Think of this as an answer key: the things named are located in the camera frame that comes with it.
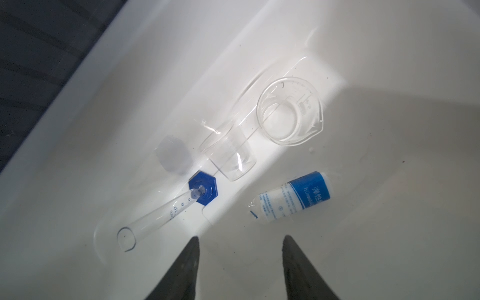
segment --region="small beaker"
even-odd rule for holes
[[[264,135],[284,146],[299,145],[323,130],[318,92],[297,77],[280,78],[267,86],[257,103],[257,119]]]
[[[209,135],[200,145],[200,151],[230,181],[242,177],[257,162],[241,128],[231,121]]]

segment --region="dark gray fabric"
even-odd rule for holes
[[[126,0],[0,0],[0,171]]]

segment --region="blue and white label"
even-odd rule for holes
[[[258,197],[267,220],[273,221],[328,200],[330,193],[322,175],[315,171]]]

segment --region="white tub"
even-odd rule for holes
[[[0,298],[143,299],[198,235],[197,299],[286,299],[290,234],[341,299],[477,299],[479,50],[459,1],[128,2],[1,174]],[[281,147],[248,116],[258,162],[229,182],[198,153],[202,124],[239,117],[284,75],[319,91],[324,131]],[[155,156],[170,135],[192,156],[185,174]],[[98,236],[198,169],[216,199],[102,255]],[[266,226],[245,217],[256,194],[314,170],[341,170],[347,195]]]

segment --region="blue label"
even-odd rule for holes
[[[290,182],[300,199],[302,209],[330,199],[327,185],[322,175],[315,171]]]

